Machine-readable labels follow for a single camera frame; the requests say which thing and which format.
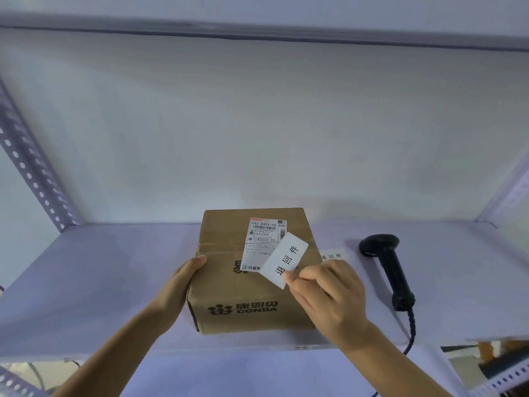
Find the person's left hand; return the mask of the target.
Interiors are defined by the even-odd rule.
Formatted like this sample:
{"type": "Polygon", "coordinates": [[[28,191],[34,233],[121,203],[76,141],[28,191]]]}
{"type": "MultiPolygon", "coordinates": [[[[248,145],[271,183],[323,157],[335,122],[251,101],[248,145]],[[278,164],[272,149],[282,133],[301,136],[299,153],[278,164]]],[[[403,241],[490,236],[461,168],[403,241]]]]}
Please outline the person's left hand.
{"type": "Polygon", "coordinates": [[[149,310],[153,312],[159,335],[166,333],[172,327],[186,302],[190,281],[180,280],[180,267],[149,303],[149,310]]]}

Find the person's right hand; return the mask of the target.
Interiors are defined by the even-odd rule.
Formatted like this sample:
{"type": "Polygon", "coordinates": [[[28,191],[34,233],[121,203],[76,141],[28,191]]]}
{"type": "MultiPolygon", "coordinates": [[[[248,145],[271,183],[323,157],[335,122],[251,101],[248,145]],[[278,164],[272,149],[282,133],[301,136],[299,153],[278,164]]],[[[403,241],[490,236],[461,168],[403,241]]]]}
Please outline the person's right hand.
{"type": "Polygon", "coordinates": [[[323,292],[321,322],[314,323],[316,329],[341,351],[359,345],[371,322],[365,287],[356,271],[344,260],[327,260],[294,274],[313,280],[323,292]]]}

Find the brown cardboard box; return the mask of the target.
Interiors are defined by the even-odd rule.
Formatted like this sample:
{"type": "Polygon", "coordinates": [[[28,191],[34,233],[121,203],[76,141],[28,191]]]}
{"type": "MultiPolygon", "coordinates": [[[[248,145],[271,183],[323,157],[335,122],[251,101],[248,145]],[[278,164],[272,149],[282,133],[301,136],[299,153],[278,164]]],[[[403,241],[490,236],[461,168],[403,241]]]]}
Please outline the brown cardboard box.
{"type": "Polygon", "coordinates": [[[301,207],[205,211],[197,253],[206,255],[207,263],[193,276],[187,293],[197,331],[210,335],[314,329],[287,286],[280,289],[259,272],[241,271],[251,218],[287,220],[287,232],[309,244],[294,273],[322,261],[301,207]]]}

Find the person's left forearm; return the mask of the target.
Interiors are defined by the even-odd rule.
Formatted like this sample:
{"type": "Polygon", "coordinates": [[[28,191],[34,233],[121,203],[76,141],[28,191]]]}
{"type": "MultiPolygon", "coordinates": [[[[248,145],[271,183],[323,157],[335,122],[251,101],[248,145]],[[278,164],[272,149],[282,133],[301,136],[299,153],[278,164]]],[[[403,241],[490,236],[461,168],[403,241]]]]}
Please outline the person's left forearm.
{"type": "Polygon", "coordinates": [[[155,341],[176,317],[160,307],[146,307],[94,353],[53,397],[120,397],[155,341]]]}

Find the person's right forearm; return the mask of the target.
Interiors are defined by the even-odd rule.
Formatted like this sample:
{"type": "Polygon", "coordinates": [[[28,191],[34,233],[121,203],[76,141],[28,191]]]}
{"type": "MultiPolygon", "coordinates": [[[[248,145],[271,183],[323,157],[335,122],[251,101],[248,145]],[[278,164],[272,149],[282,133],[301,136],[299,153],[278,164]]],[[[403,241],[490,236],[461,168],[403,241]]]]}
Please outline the person's right forearm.
{"type": "Polygon", "coordinates": [[[359,345],[342,352],[380,397],[452,397],[372,323],[359,345]]]}

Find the white shipping label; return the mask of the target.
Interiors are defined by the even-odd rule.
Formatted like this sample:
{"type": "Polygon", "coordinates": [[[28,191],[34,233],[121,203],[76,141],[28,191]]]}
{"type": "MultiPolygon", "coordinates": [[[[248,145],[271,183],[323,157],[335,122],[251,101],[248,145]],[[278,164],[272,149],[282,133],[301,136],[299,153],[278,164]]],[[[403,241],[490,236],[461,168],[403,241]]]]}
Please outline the white shipping label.
{"type": "Polygon", "coordinates": [[[243,247],[241,271],[260,271],[286,232],[287,220],[251,218],[243,247]]]}

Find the black barcode scanner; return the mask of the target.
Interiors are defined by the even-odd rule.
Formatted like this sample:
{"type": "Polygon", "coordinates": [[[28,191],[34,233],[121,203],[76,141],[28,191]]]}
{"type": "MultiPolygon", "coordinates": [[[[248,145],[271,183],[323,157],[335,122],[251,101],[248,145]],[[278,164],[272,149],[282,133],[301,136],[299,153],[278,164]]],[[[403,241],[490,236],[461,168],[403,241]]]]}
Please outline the black barcode scanner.
{"type": "Polygon", "coordinates": [[[400,239],[396,235],[373,234],[360,241],[359,251],[366,257],[379,260],[393,291],[392,305],[395,311],[411,312],[415,304],[415,296],[396,254],[399,243],[400,239]]]}

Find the brown wooden furniture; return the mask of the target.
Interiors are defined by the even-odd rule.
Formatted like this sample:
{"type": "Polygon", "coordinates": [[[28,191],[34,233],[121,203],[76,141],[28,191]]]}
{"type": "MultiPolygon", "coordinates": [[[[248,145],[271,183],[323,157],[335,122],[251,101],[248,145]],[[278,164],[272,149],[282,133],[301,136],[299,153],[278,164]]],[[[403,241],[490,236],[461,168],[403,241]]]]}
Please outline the brown wooden furniture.
{"type": "Polygon", "coordinates": [[[481,363],[487,363],[507,353],[529,347],[528,340],[503,339],[499,341],[479,341],[479,356],[481,363]]]}

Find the white perforated shelf post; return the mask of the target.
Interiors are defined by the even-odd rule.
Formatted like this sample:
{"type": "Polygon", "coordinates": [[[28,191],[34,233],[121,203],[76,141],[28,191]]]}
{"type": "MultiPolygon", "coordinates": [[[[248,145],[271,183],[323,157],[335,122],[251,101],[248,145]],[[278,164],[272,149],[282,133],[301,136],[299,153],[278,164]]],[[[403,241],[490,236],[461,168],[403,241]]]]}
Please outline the white perforated shelf post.
{"type": "Polygon", "coordinates": [[[60,233],[83,224],[58,174],[1,78],[0,145],[60,233]]]}

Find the white perforated shelf rail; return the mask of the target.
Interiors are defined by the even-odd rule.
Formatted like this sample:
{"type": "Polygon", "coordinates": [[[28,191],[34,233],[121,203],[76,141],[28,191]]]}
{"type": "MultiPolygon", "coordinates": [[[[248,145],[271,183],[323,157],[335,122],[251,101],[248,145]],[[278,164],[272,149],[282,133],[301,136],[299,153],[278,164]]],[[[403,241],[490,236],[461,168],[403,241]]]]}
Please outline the white perforated shelf rail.
{"type": "Polygon", "coordinates": [[[469,391],[469,397],[500,397],[529,382],[529,358],[520,361],[469,391]]]}
{"type": "Polygon", "coordinates": [[[50,397],[50,395],[0,366],[0,397],[50,397]]]}

